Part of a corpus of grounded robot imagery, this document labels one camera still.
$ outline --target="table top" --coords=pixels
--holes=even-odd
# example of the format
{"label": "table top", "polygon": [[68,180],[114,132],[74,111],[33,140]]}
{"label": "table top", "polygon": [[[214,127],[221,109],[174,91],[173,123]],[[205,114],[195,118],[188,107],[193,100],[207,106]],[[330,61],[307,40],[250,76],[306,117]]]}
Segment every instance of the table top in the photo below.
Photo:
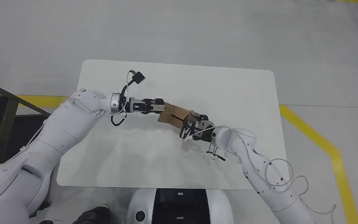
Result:
{"label": "table top", "polygon": [[[286,159],[274,74],[240,68],[86,60],[77,88],[120,92],[128,70],[146,80],[129,87],[137,99],[165,102],[206,114],[215,125],[246,128],[257,135],[255,150]],[[157,114],[128,114],[115,127],[103,117],[61,159],[57,182],[64,186],[252,189],[240,164],[206,154],[209,144],[183,142],[180,130],[157,122]],[[287,164],[277,164],[288,178]]]}

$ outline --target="white robot body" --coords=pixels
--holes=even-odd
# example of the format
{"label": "white robot body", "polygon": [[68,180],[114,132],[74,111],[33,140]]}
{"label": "white robot body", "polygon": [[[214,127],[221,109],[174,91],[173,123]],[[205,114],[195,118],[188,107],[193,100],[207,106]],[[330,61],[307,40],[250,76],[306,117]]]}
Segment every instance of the white robot body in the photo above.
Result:
{"label": "white robot body", "polygon": [[[202,198],[197,197],[194,202],[194,208],[191,208],[188,203],[193,203],[192,194],[204,193]],[[180,199],[188,195],[189,200]],[[205,207],[204,214],[196,211],[195,207]],[[156,216],[165,217],[164,222]],[[234,218],[229,199],[222,190],[203,190],[203,189],[138,189],[129,203],[126,224],[155,224],[155,223],[222,223],[234,224]]]}

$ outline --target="white floor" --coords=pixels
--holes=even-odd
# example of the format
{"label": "white floor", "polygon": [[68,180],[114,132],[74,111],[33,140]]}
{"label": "white floor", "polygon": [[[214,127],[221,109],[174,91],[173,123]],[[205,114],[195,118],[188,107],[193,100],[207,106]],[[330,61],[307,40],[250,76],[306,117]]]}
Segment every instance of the white floor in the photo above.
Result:
{"label": "white floor", "polygon": [[[269,69],[279,103],[340,150],[358,204],[358,4],[329,0],[5,0],[0,2],[0,87],[70,95],[88,58]],[[288,160],[314,209],[337,204],[328,156],[282,118]],[[301,189],[301,183],[295,186]],[[51,188],[49,218],[74,221],[108,203],[122,218],[134,189]],[[236,223],[277,223],[257,194],[228,191]],[[323,217],[329,223],[329,217]]]}

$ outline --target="yellow tape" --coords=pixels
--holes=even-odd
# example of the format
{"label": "yellow tape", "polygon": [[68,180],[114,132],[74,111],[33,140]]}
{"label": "yellow tape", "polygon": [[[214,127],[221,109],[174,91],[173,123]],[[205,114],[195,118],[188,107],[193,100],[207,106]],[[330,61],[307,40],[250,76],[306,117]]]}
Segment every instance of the yellow tape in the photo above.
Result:
{"label": "yellow tape", "polygon": [[[18,95],[18,97],[43,108],[57,108],[67,96],[29,96]],[[345,166],[341,153],[331,142],[325,139],[322,135],[311,128],[304,120],[300,119],[285,105],[280,105],[280,113],[286,118],[293,126],[298,128],[309,139],[316,143],[320,148],[326,152],[330,158],[333,167],[333,172],[336,177],[338,189],[342,199],[343,208],[345,210],[347,224],[357,224],[358,214],[354,203],[354,198],[348,177],[345,171]]]}
{"label": "yellow tape", "polygon": [[343,208],[345,210],[347,224],[357,224],[358,214],[339,149],[336,148],[331,142],[325,139],[318,132],[316,132],[313,128],[311,128],[304,120],[300,119],[285,105],[280,105],[280,113],[293,126],[299,129],[303,134],[305,134],[309,139],[316,143],[320,148],[324,150],[324,152],[326,152],[330,156],[333,172],[336,177],[336,182],[340,191]]}
{"label": "yellow tape", "polygon": [[358,0],[338,0],[339,2],[358,3]]}
{"label": "yellow tape", "polygon": [[30,95],[17,95],[18,97],[34,104],[40,108],[57,108],[68,96],[30,96]]}

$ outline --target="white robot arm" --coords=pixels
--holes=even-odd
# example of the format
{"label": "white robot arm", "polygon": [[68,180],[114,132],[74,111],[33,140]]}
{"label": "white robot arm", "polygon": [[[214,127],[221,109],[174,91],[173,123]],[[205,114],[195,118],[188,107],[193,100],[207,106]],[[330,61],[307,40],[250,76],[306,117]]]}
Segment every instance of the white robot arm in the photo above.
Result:
{"label": "white robot arm", "polygon": [[48,193],[54,166],[85,138],[104,114],[164,111],[162,99],[131,97],[127,101],[125,89],[145,79],[140,72],[130,72],[132,81],[122,93],[105,96],[85,89],[76,91],[44,121],[41,132],[28,146],[0,165],[1,223],[28,223],[29,215],[39,208]]}
{"label": "white robot arm", "polygon": [[255,134],[245,129],[217,127],[211,135],[213,145],[227,150],[228,157],[242,164],[245,177],[280,223],[319,223],[297,193],[285,184],[287,180],[272,164],[273,160],[253,149]]}
{"label": "white robot arm", "polygon": [[[29,215],[38,209],[47,195],[54,166],[88,134],[104,114],[114,115],[123,111],[146,114],[165,110],[161,99],[126,100],[125,89],[133,82],[139,83],[144,79],[140,72],[132,73],[133,80],[124,87],[122,93],[104,96],[84,89],[75,92],[44,122],[41,132],[28,146],[0,165],[2,223],[29,222]],[[256,136],[252,132],[214,127],[208,119],[199,123],[201,129],[186,130],[188,126],[183,127],[180,137],[184,139],[191,134],[195,140],[207,141],[225,149],[228,157],[242,164],[248,181],[280,223],[319,223],[297,194],[288,185],[282,184],[285,181],[274,165],[269,164],[270,160],[253,149]]]}

